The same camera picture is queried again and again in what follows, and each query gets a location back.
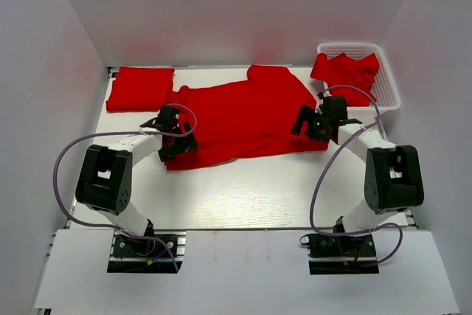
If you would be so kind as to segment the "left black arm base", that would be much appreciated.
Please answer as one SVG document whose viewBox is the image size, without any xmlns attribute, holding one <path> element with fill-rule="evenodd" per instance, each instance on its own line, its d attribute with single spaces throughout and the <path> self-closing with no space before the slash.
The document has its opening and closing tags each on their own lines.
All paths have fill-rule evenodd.
<svg viewBox="0 0 472 315">
<path fill-rule="evenodd" d="M 155 232 L 156 241 L 137 240 L 115 233 L 111 243 L 109 274 L 177 274 L 184 261 L 186 232 Z"/>
</svg>

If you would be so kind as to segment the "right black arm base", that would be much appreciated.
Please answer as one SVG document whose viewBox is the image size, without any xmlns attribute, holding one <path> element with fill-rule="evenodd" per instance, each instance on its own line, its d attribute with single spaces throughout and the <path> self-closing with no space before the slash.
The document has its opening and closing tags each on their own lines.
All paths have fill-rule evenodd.
<svg viewBox="0 0 472 315">
<path fill-rule="evenodd" d="M 305 234 L 300 245 L 308 250 L 310 275 L 378 274 L 378 259 L 371 234 L 326 236 Z"/>
</svg>

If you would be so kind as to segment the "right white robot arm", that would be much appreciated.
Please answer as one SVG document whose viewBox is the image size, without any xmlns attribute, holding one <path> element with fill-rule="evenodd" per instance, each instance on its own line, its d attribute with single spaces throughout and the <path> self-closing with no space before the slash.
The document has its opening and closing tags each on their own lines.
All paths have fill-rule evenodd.
<svg viewBox="0 0 472 315">
<path fill-rule="evenodd" d="M 331 232 L 311 224 L 317 234 L 333 238 L 338 253 L 350 255 L 359 247 L 360 235 L 390 226 L 388 220 L 393 215 L 424 202 L 420 161 L 414 146 L 396 145 L 384 139 L 374 129 L 377 121 L 366 125 L 350 118 L 342 96 L 321 94 L 320 98 L 319 109 L 306 105 L 299 109 L 291 133 L 338 145 L 315 185 L 310 202 L 311 218 L 322 182 L 340 153 L 348 149 L 365 164 L 363 199 L 337 220 Z"/>
</svg>

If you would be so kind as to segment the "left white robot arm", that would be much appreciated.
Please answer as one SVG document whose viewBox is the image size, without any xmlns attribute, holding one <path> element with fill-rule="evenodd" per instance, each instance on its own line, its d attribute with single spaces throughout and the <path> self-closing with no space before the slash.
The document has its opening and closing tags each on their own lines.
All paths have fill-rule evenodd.
<svg viewBox="0 0 472 315">
<path fill-rule="evenodd" d="M 105 216 L 112 227 L 131 238 L 139 255 L 156 246 L 152 222 L 131 202 L 133 167 L 153 153 L 170 162 L 183 153 L 197 150 L 193 131 L 197 117 L 178 103 L 164 105 L 158 115 L 140 125 L 141 131 L 126 133 L 109 146 L 91 145 L 86 151 L 75 197 L 90 210 Z"/>
</svg>

